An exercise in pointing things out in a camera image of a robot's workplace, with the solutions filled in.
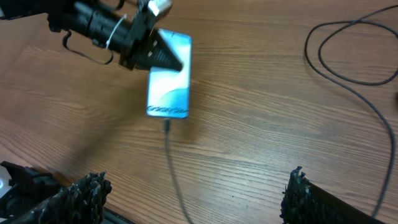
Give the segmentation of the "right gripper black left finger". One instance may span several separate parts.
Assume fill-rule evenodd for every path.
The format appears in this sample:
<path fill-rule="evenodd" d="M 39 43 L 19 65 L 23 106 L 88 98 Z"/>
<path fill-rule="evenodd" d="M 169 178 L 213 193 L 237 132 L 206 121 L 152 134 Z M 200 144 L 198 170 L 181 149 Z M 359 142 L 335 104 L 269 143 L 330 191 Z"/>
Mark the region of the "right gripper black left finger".
<path fill-rule="evenodd" d="M 90 173 L 45 199 L 10 224 L 100 224 L 111 182 L 105 172 Z"/>

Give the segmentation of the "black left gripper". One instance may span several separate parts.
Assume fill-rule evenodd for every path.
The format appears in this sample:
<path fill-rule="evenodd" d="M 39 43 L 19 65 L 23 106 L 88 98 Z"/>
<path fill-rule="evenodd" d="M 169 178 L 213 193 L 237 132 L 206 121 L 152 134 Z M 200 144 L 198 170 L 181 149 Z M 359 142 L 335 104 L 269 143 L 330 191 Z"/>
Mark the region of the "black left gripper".
<path fill-rule="evenodd" d="M 127 46 L 121 50 L 119 64 L 130 70 L 150 70 L 152 67 L 181 71 L 183 63 L 154 29 L 160 13 L 158 1 L 136 1 L 136 14 L 129 18 L 123 15 L 127 25 Z"/>

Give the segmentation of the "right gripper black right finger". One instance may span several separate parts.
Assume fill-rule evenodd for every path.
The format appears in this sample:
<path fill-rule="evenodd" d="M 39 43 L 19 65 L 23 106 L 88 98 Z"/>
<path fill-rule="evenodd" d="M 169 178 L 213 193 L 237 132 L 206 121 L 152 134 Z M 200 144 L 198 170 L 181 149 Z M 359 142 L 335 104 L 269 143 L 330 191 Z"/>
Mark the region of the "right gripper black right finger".
<path fill-rule="evenodd" d="M 384 224 L 311 183 L 298 166 L 282 192 L 280 217 L 289 224 Z"/>

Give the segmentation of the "smartphone with lit screen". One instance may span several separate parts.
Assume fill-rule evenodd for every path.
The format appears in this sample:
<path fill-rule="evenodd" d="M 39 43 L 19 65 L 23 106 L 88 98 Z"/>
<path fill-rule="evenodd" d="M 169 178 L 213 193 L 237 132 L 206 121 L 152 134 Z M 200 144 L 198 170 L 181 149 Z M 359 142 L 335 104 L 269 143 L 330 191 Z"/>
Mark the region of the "smartphone with lit screen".
<path fill-rule="evenodd" d="M 189 115 L 192 38 L 165 29 L 159 30 L 159 34 L 183 67 L 179 72 L 157 67 L 150 69 L 146 113 L 161 118 L 184 119 Z"/>

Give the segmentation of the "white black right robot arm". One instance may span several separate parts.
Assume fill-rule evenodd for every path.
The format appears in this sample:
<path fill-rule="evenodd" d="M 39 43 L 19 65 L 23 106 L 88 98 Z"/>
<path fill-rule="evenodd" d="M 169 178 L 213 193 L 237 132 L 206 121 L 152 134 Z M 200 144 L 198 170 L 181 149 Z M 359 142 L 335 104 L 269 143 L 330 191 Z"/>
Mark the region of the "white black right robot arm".
<path fill-rule="evenodd" d="M 130 223 L 106 208 L 111 190 L 103 172 L 90 173 L 65 187 L 51 173 L 3 161 L 1 223 Z M 283 195 L 284 223 L 379 223 L 312 184 L 299 167 L 290 173 Z"/>

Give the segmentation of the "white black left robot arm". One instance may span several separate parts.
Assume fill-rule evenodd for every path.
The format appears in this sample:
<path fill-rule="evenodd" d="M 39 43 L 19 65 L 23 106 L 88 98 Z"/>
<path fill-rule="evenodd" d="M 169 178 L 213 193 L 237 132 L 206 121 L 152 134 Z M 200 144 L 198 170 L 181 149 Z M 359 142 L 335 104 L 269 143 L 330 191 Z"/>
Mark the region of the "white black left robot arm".
<path fill-rule="evenodd" d="M 137 12 L 130 21 L 115 13 L 124 3 L 120 0 L 111 7 L 99 0 L 1 0 L 1 19 L 46 13 L 52 32 L 67 32 L 64 46 L 72 32 L 77 32 L 95 46 L 118 53 L 119 64 L 130 70 L 158 67 L 181 71 L 183 63 L 155 28 L 155 23 L 169 13 L 172 2 L 137 1 Z"/>

